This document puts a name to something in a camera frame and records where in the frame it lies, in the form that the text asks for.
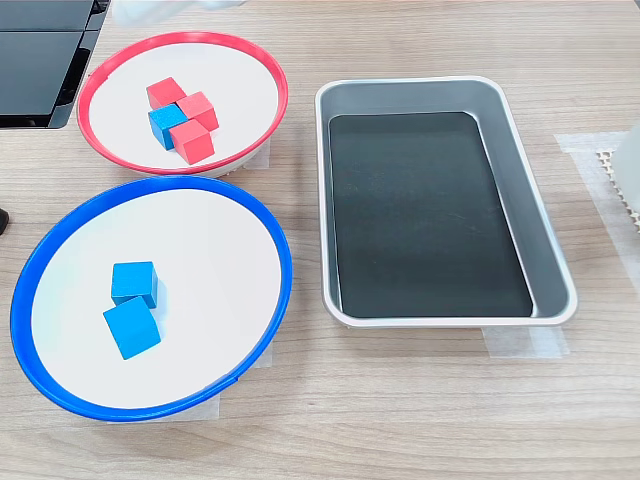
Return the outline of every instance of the red cube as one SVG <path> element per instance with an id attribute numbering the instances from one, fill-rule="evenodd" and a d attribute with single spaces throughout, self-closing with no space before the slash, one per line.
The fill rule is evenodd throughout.
<path id="1" fill-rule="evenodd" d="M 154 110 L 176 103 L 187 96 L 172 77 L 147 87 L 147 95 L 149 104 Z"/>
<path id="2" fill-rule="evenodd" d="M 178 100 L 177 103 L 182 113 L 184 113 L 189 120 L 197 120 L 210 132 L 213 132 L 220 126 L 216 112 L 213 110 L 213 105 L 211 105 L 211 102 L 209 102 L 204 93 L 194 93 L 193 95 Z"/>
<path id="3" fill-rule="evenodd" d="M 184 158 L 189 165 L 198 163 L 215 152 L 211 134 L 197 120 L 189 120 L 186 123 L 169 130 L 176 152 Z"/>

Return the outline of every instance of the table surface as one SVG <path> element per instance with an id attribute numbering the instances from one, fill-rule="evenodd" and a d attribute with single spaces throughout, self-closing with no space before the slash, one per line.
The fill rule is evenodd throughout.
<path id="1" fill-rule="evenodd" d="M 553 135 L 640 117 L 640 10 L 610 1 L 270 1 L 152 27 L 107 21 L 91 69 L 150 35 L 229 32 L 291 87 L 271 168 L 226 177 L 282 224 L 296 278 L 271 368 L 222 394 L 220 418 L 146 425 L 74 416 L 14 357 L 24 262 L 74 207 L 137 178 L 62 130 L 0 132 L 0 478 L 637 479 L 640 303 L 572 159 Z M 580 294 L 561 360 L 489 357 L 480 330 L 347 330 L 320 299 L 313 115 L 326 82 L 477 74 L 510 101 Z"/>

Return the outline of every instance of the black object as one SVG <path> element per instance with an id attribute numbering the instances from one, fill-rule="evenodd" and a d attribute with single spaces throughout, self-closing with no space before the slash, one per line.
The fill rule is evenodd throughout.
<path id="1" fill-rule="evenodd" d="M 0 208 L 0 235 L 4 233 L 7 225 L 9 225 L 9 214 Z"/>
<path id="2" fill-rule="evenodd" d="M 0 0 L 0 128 L 66 125 L 107 6 Z"/>
<path id="3" fill-rule="evenodd" d="M 338 116 L 329 134 L 344 313 L 531 316 L 531 297 L 471 116 Z"/>

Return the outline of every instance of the blue bowl rim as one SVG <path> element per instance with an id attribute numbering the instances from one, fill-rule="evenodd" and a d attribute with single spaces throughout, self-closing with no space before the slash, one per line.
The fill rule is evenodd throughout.
<path id="1" fill-rule="evenodd" d="M 227 375 L 199 392 L 164 405 L 135 409 L 105 407 L 87 402 L 58 384 L 46 370 L 36 351 L 31 330 L 31 313 L 40 278 L 60 246 L 91 219 L 129 200 L 179 189 L 204 190 L 223 195 L 243 205 L 267 228 L 275 243 L 281 265 L 280 295 L 271 322 L 260 341 L 242 362 Z M 238 381 L 271 343 L 286 312 L 292 287 L 293 261 L 287 239 L 276 218 L 258 199 L 238 187 L 211 178 L 187 175 L 145 178 L 107 190 L 88 200 L 64 217 L 40 241 L 22 269 L 13 294 L 10 314 L 11 340 L 16 358 L 25 375 L 45 397 L 62 408 L 78 415 L 110 422 L 151 420 L 193 407 Z"/>

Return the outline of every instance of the red bowl rim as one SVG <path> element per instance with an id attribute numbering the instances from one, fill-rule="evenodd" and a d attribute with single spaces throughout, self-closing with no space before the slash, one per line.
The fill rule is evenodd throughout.
<path id="1" fill-rule="evenodd" d="M 123 158 L 120 158 L 109 151 L 100 142 L 100 140 L 98 140 L 95 133 L 93 132 L 91 122 L 89 121 L 89 107 L 91 105 L 93 95 L 96 93 L 98 88 L 100 88 L 100 86 L 107 80 L 109 75 L 128 60 L 154 48 L 164 47 L 166 45 L 172 45 L 176 43 L 210 43 L 213 45 L 221 45 L 224 47 L 233 48 L 254 57 L 256 60 L 262 63 L 267 68 L 267 70 L 269 70 L 276 82 L 276 86 L 278 88 L 278 110 L 276 112 L 276 116 L 269 129 L 258 140 L 256 140 L 244 150 L 231 155 L 230 157 L 219 160 L 215 163 L 195 167 L 166 169 L 145 167 L 142 165 L 136 165 L 134 163 L 127 162 Z M 91 73 L 87 78 L 87 81 L 82 88 L 80 95 L 78 96 L 78 125 L 80 126 L 80 131 L 87 139 L 87 142 L 89 142 L 89 145 L 91 145 L 91 147 L 93 147 L 93 149 L 96 150 L 100 155 L 118 165 L 154 175 L 194 174 L 224 167 L 257 149 L 273 134 L 276 128 L 278 128 L 278 125 L 280 125 L 280 122 L 282 121 L 282 118 L 284 117 L 284 114 L 287 110 L 288 101 L 289 86 L 287 84 L 287 77 L 285 76 L 284 71 L 282 70 L 276 59 L 273 58 L 273 56 L 263 48 L 243 38 L 233 35 L 227 35 L 224 33 L 173 32 L 157 35 L 155 37 L 150 37 L 140 42 L 134 43 L 133 45 L 120 50 L 118 53 L 116 53 L 108 60 L 106 60 L 102 65 L 100 65 L 93 73 Z"/>

